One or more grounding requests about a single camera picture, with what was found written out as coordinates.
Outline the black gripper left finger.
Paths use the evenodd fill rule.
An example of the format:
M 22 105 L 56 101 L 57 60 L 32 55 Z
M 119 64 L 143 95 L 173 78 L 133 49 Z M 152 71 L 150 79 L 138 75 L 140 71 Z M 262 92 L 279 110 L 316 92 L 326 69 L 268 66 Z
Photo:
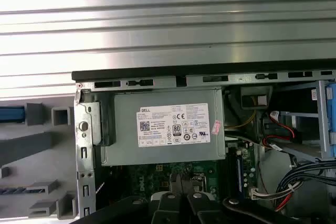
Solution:
M 181 223 L 184 197 L 183 174 L 171 174 L 170 190 L 152 195 L 147 201 L 140 196 L 129 196 L 104 207 L 79 223 Z

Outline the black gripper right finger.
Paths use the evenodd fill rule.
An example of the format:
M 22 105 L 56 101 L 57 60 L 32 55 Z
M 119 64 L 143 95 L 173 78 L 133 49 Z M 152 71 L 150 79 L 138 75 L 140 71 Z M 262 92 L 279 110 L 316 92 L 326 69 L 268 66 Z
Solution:
M 210 200 L 205 193 L 195 191 L 187 176 L 183 177 L 183 193 L 196 223 L 298 223 L 297 219 L 279 214 L 248 199 L 228 197 L 221 202 Z

